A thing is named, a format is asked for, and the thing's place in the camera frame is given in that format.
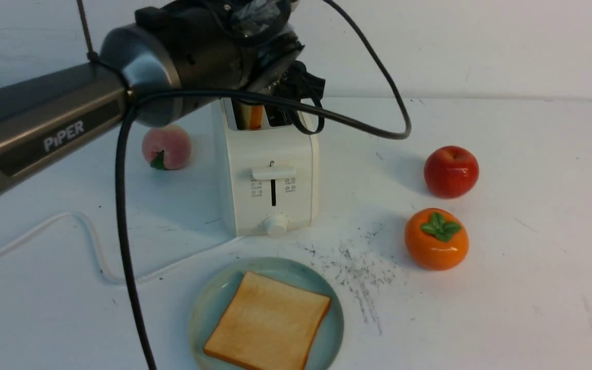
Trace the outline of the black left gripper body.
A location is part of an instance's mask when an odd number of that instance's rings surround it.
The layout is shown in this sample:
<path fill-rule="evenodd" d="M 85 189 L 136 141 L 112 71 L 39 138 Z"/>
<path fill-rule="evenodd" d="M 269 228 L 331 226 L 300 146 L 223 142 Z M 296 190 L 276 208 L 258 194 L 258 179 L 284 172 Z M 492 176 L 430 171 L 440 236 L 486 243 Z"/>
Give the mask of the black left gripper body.
<path fill-rule="evenodd" d="M 141 98 L 168 90 L 240 90 L 299 101 L 304 49 L 289 24 L 296 1 L 173 1 L 135 12 L 136 30 L 155 41 L 163 78 Z"/>

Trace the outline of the grey Piper robot left arm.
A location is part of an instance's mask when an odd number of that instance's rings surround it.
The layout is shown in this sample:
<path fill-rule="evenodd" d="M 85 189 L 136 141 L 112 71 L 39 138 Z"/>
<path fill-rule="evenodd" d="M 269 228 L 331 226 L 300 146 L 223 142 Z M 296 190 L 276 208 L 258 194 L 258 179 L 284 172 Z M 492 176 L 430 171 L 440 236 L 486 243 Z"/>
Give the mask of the grey Piper robot left arm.
<path fill-rule="evenodd" d="M 0 87 L 0 195 L 163 91 L 268 93 L 303 50 L 297 1 L 173 1 L 134 12 L 87 63 Z"/>

